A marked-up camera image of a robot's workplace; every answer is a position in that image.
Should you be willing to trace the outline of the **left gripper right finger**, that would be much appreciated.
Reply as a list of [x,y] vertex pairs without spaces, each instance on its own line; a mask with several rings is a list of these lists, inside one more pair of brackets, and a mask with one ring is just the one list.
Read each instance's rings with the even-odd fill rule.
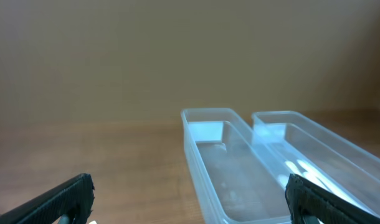
[[379,217],[298,174],[289,175],[285,198],[292,224],[380,224]]

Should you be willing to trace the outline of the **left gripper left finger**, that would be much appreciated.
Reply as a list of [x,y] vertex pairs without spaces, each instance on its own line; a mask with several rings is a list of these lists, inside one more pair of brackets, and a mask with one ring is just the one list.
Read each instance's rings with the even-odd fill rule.
[[51,224],[63,216],[69,223],[86,224],[94,190],[92,176],[81,173],[0,215],[0,224]]

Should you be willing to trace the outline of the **white spoon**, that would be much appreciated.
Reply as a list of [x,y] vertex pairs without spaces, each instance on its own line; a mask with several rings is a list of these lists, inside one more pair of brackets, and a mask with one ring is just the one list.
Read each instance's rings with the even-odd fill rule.
[[[297,174],[302,176],[303,174],[300,172],[298,167],[291,161],[285,161],[285,166],[288,168],[291,174]],[[287,182],[289,180],[289,174],[279,174],[277,177],[277,180],[279,181],[280,185],[285,188],[287,185]]]

